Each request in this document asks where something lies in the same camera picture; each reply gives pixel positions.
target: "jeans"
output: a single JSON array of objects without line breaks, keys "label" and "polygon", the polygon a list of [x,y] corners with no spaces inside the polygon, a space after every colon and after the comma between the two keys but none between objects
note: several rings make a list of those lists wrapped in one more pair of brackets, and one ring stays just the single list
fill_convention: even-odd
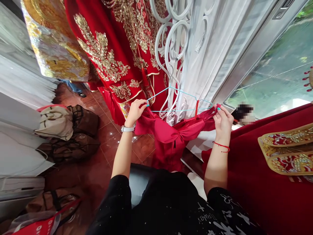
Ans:
[{"label": "jeans", "polygon": [[66,79],[59,79],[60,82],[65,83],[69,88],[72,89],[73,92],[80,94],[82,93],[82,90],[79,89],[77,87],[77,85],[75,85],[75,83],[71,83],[70,80],[66,80]]}]

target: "gold and white garment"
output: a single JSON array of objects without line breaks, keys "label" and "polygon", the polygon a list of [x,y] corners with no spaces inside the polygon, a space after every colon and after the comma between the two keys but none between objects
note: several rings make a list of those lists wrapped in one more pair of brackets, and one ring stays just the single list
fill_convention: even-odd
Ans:
[{"label": "gold and white garment", "polygon": [[62,0],[22,0],[28,34],[46,77],[87,82],[89,59],[73,34]]}]

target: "brown bag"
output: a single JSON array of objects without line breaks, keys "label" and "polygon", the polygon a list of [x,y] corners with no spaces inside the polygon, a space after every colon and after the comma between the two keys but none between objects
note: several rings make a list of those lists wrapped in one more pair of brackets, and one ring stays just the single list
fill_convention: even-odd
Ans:
[{"label": "brown bag", "polygon": [[53,163],[78,162],[95,154],[100,142],[86,134],[74,134],[70,140],[52,138],[50,143],[41,144],[38,149],[48,155]]},{"label": "brown bag", "polygon": [[99,123],[97,114],[80,105],[68,106],[68,109],[73,113],[73,133],[84,133],[91,137],[97,134]]},{"label": "brown bag", "polygon": [[83,197],[80,187],[62,188],[40,194],[26,206],[27,213],[60,211],[74,200],[82,199],[70,210],[61,214],[55,235],[83,235],[91,223],[90,201]]}]

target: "red tassel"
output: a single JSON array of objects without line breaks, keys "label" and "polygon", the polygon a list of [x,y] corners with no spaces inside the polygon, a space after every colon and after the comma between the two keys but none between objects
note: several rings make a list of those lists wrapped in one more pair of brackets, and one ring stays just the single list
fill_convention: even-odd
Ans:
[{"label": "red tassel", "polygon": [[199,100],[197,100],[197,104],[196,104],[196,114],[195,114],[195,119],[197,119],[197,114],[198,114],[198,105],[199,105]]},{"label": "red tassel", "polygon": [[143,67],[141,68],[141,72],[142,72],[142,83],[143,83],[143,85],[144,86],[149,86],[147,75],[146,75],[146,72],[144,71]]}]

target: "red embroidered gown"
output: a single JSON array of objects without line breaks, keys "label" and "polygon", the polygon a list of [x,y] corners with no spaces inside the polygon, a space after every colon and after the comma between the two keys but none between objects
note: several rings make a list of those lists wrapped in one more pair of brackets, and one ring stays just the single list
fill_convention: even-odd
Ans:
[{"label": "red embroidered gown", "polygon": [[[157,3],[161,16],[163,5]],[[65,0],[65,8],[71,29],[102,79],[112,117],[123,125],[132,101],[148,99],[167,87],[154,49],[161,23],[149,0]],[[166,97],[163,92],[151,99],[151,108],[160,110]]]}]

